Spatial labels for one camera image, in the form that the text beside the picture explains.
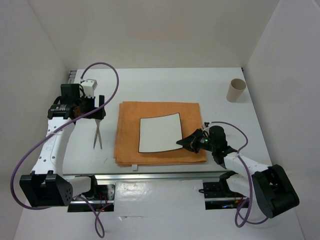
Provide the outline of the white square plate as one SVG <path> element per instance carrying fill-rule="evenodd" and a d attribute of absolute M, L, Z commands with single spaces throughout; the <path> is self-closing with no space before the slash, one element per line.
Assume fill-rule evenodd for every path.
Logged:
<path fill-rule="evenodd" d="M 139 122 L 138 152 L 162 153 L 182 148 L 177 141 L 183 138 L 179 113 L 141 118 Z"/>

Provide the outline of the orange cloth placemat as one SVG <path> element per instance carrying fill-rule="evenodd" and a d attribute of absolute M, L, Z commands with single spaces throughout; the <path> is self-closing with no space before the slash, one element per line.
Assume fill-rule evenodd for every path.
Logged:
<path fill-rule="evenodd" d="M 115 162 L 119 166 L 173 165 L 205 163 L 204 150 L 192 153 L 185 149 L 159 153 L 139 153 L 140 119 L 180 114 L 182 136 L 187 137 L 202 128 L 198 103 L 124 101 L 119 105 L 114 146 Z"/>

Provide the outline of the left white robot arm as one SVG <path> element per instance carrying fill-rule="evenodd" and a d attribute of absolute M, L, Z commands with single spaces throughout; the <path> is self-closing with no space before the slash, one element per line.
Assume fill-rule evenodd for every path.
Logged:
<path fill-rule="evenodd" d="M 63 177 L 63 161 L 75 124 L 60 129 L 67 122 L 95 109 L 94 79 L 80 83 L 61 84 L 61 95 L 48 109 L 48 140 L 42 145 L 39 158 L 31 173 L 22 175 L 19 185 L 34 208 L 68 206 L 78 195 L 93 200 L 99 187 L 93 176 Z"/>

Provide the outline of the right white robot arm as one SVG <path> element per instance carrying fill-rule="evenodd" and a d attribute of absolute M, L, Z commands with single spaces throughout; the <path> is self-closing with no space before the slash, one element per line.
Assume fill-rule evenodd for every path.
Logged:
<path fill-rule="evenodd" d="M 272 219 L 300 204 L 288 175 L 282 166 L 266 165 L 243 156 L 229 146 L 225 130 L 219 125 L 196 129 L 176 142 L 183 149 L 211 153 L 216 164 L 228 172 L 221 175 L 218 190 L 223 196 L 233 192 L 255 201 L 268 219 Z"/>

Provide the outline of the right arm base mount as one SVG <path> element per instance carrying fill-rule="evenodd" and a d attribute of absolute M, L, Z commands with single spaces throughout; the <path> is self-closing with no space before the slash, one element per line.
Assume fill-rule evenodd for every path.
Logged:
<path fill-rule="evenodd" d="M 240 193 L 230 191 L 221 182 L 203 182 L 198 190 L 204 196 L 206 210 L 236 209 L 247 197 Z"/>

